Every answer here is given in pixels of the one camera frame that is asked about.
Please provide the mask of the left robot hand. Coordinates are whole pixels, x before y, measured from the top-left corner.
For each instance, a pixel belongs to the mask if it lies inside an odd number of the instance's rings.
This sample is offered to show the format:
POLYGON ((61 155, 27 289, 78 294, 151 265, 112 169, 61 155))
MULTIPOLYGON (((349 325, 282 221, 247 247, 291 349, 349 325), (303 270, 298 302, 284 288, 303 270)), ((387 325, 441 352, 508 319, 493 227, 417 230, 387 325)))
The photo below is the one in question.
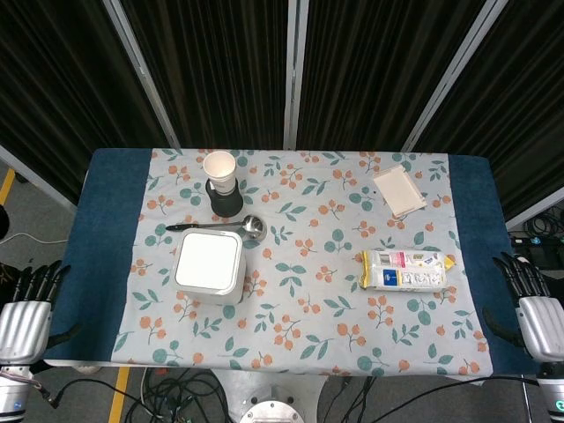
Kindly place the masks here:
POLYGON ((1 364, 32 365, 48 349, 75 337, 81 325, 50 333, 53 309, 69 265, 55 261, 38 269, 26 267, 15 279, 1 310, 1 364))

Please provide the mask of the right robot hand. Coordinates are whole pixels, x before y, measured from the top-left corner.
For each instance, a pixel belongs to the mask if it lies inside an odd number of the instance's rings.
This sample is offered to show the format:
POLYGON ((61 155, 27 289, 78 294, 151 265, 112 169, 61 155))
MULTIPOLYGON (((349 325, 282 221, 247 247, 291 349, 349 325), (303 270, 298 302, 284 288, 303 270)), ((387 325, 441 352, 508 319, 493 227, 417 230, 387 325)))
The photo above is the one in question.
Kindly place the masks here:
POLYGON ((503 252, 493 259, 511 294, 519 330, 495 321, 492 311, 482 309, 488 329, 516 347, 522 347, 536 362, 563 361, 563 306, 550 293, 540 270, 524 256, 503 252))

